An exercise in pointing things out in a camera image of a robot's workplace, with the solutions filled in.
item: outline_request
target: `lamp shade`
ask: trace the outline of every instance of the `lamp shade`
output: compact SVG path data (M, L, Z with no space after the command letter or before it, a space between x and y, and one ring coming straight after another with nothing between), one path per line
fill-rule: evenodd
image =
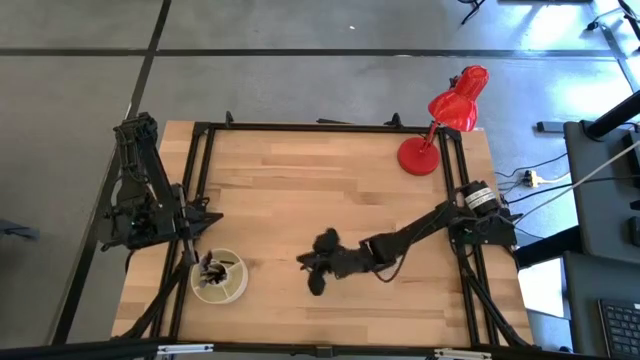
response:
M437 123L458 131L471 131L478 120L476 99L489 81L489 72L479 65L466 68L456 85L429 103Z

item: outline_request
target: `wooden tabletop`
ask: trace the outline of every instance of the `wooden tabletop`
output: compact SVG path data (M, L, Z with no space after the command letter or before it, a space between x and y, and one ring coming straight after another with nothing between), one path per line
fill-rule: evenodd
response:
M167 123L160 154L171 182L182 179L192 122ZM468 346L458 266L441 230L413 245L395 281L372 274L327 276L322 296L307 288L295 257L316 235L334 227L346 247L379 232L400 229L446 198L442 166L429 176L402 171L400 143L411 135L216 131L206 195L209 211L224 218L203 233L196 248L228 248L247 263L249 284L234 303L211 305L187 289L179 339L210 342ZM483 131L463 134L471 180L495 189ZM453 144L455 185L459 186ZM196 164L200 164L198 154ZM191 189L195 189L197 171ZM167 245L131 259L113 334L126 331L158 291ZM493 300L525 340L527 314L511 256L484 246ZM163 334L173 299L168 301ZM476 299L481 340L487 342Z

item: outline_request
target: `gray floor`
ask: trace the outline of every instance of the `gray floor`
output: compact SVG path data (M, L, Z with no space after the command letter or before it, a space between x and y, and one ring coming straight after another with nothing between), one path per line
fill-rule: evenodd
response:
M145 48L160 3L3 1L0 47ZM598 0L593 9L610 6ZM469 8L450 0L183 0L171 7L160 47L607 50L600 30L582 31L593 9L487 0L460 27ZM623 51L635 55L631 29L615 19L607 24ZM0 240L1 348L49 340L113 149L111 128L127 111L141 63L0 57L0 218L42 232L35 243ZM501 171L566 151L561 137L536 135L535 122L593 119L631 93L617 62L602 58L156 58L140 109L161 125L219 121L226 110L237 121L324 117L360 124L379 124L397 111L407 124L425 124L426 104L470 64L491 73L478 126L487 130ZM640 74L637 59L629 64ZM567 170L563 159L540 172L553 178ZM507 198L528 192L518 188ZM526 211L547 198L512 209ZM575 223L567 195L520 225L546 236ZM121 249L95 256L70 341L109 337L125 256ZM570 345L567 320L530 318L537 344Z

